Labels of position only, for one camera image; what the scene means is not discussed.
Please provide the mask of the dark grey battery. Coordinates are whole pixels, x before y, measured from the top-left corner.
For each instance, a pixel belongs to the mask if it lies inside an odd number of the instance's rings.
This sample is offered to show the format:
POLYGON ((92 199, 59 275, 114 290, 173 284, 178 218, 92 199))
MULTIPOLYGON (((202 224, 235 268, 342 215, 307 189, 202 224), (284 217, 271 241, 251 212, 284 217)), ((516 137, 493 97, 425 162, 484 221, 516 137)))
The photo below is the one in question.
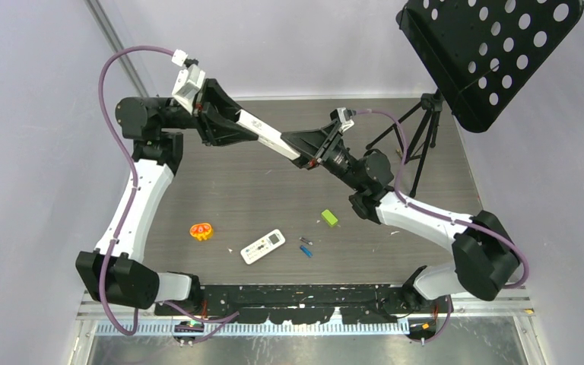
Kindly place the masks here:
POLYGON ((309 240, 309 239, 307 239, 307 238, 303 237, 303 236, 301 236, 301 237, 299 238, 299 240, 300 240, 302 243, 306 244, 306 245, 313 246, 313 242, 312 242, 311 240, 309 240))

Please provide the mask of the blue battery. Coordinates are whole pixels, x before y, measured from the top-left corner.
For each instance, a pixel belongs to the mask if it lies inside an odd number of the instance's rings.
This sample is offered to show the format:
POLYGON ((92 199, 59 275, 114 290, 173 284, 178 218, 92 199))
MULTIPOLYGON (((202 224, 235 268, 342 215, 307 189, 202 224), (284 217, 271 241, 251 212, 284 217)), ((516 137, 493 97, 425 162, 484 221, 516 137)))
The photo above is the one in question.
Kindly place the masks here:
POLYGON ((305 247, 304 245, 301 245, 301 246, 300 246, 300 250, 301 250, 301 251, 302 251, 302 252, 303 252, 303 253, 304 253, 304 254, 305 254, 307 257, 309 257, 309 258, 312 258, 312 257, 313 257, 313 254, 312 254, 312 253, 310 252, 310 250, 309 250, 307 247, 305 247))

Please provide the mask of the slim white remote control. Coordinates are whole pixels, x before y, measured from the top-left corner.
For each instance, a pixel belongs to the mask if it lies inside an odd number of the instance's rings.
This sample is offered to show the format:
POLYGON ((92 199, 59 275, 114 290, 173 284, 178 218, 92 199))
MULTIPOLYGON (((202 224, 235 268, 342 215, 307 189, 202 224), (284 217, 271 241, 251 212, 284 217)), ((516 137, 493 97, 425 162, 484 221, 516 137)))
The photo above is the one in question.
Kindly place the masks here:
POLYGON ((237 124, 258 135, 258 142, 272 149, 288 160, 296 160, 300 154, 281 139, 281 132, 271 127, 253 114, 242 109, 238 113, 237 124))

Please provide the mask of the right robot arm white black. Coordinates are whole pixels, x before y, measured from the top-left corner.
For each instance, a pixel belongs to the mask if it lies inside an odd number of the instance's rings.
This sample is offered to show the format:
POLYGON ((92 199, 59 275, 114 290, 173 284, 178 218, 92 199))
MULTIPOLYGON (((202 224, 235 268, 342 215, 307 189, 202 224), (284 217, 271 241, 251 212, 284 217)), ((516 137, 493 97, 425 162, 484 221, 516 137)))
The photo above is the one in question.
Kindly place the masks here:
POLYGON ((360 218, 421 236, 452 255, 447 264, 418 268, 401 286, 410 310, 423 312, 435 299, 461 292, 492 301, 503 288, 528 279, 527 260, 495 215, 457 214, 404 195, 390 185, 394 177, 388 157, 377 149, 354 157, 343 142, 340 122, 284 132, 281 140, 297 152, 296 166, 322 166, 353 189, 349 200, 360 218))

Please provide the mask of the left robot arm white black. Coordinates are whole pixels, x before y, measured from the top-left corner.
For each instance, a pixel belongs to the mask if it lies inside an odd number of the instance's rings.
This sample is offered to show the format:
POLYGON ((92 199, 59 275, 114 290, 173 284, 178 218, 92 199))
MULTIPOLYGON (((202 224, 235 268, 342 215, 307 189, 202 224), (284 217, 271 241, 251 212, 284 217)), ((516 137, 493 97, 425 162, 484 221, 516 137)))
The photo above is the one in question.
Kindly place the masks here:
POLYGON ((130 167, 129 177, 107 230, 90 252, 76 258, 77 272, 91 298, 111 313, 113 306, 139 311, 173 302, 186 315, 203 303, 197 275, 158 272, 144 264, 149 230, 183 160, 183 131, 202 143, 224 147, 261 139, 262 121, 232 100, 215 79, 170 97, 125 97, 114 108, 110 128, 130 167))

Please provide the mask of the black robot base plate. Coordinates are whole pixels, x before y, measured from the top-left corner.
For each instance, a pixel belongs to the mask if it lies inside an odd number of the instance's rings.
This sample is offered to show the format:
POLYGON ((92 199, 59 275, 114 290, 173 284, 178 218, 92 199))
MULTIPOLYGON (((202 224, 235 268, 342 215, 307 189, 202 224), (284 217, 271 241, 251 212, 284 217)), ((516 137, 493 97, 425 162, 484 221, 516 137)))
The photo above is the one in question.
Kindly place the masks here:
POLYGON ((194 287, 184 300, 156 302, 154 312, 258 325, 326 324, 340 316, 354 325, 386 324, 412 314, 443 319, 452 304, 444 297, 422 300, 399 284, 209 284, 194 287))

